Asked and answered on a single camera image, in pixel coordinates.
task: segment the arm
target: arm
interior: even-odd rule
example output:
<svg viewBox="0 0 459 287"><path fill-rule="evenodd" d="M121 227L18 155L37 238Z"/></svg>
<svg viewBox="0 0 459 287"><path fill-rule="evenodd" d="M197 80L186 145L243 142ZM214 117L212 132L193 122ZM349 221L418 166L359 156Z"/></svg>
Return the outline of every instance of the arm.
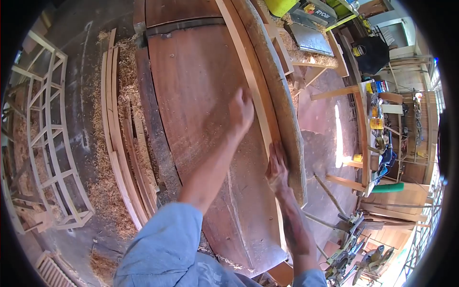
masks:
<svg viewBox="0 0 459 287"><path fill-rule="evenodd" d="M279 201L287 246L293 257L293 275L296 277L309 269L319 269L314 236L306 217L288 186L285 152L280 142L269 146L269 164L266 179Z"/></svg>
<svg viewBox="0 0 459 287"><path fill-rule="evenodd" d="M234 153L253 122L252 98L239 88L229 104L230 127L220 144L183 184L179 202L189 203L205 214L217 196Z"/></svg>

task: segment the ryobi logo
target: ryobi logo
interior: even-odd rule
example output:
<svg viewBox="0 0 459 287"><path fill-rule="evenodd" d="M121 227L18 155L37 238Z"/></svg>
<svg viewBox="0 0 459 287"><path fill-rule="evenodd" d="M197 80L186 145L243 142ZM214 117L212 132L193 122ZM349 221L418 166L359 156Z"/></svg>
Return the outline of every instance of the ryobi logo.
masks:
<svg viewBox="0 0 459 287"><path fill-rule="evenodd" d="M317 10L315 13L321 15L323 18L329 18L330 17L330 15L328 15L327 13L325 13L325 12L323 12L321 10Z"/></svg>

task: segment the hand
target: hand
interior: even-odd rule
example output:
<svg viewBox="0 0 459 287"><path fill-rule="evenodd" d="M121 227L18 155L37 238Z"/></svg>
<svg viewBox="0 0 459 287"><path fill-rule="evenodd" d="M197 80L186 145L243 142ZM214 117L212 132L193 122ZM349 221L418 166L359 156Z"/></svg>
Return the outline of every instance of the hand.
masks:
<svg viewBox="0 0 459 287"><path fill-rule="evenodd" d="M288 190L288 169L285 166L285 151L280 141L269 145L269 164L264 176L274 193Z"/></svg>
<svg viewBox="0 0 459 287"><path fill-rule="evenodd" d="M252 95L250 92L243 92L242 88L237 89L236 94L229 104L229 114L231 130L241 140L252 125L254 117Z"/></svg>

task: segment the blue sleeve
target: blue sleeve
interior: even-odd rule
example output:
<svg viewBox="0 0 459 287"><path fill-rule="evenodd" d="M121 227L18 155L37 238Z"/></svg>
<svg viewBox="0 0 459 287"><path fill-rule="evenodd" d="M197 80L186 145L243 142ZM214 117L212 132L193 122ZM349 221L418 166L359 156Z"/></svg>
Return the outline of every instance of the blue sleeve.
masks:
<svg viewBox="0 0 459 287"><path fill-rule="evenodd" d="M175 285L195 261L201 226L202 213L189 204L169 203L159 209L126 251L114 286L141 275L162 275L163 283Z"/></svg>
<svg viewBox="0 0 459 287"><path fill-rule="evenodd" d="M293 287L327 287L324 272L319 269L309 269L293 279Z"/></svg>

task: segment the blue shirt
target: blue shirt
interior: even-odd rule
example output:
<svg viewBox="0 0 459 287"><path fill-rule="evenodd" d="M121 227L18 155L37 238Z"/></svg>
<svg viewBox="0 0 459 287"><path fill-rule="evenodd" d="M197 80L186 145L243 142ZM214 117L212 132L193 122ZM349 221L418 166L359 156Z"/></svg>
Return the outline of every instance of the blue shirt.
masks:
<svg viewBox="0 0 459 287"><path fill-rule="evenodd" d="M113 278L113 286L260 286L197 252L202 213L186 203L161 208L137 234ZM307 270L293 287L326 286L322 271Z"/></svg>

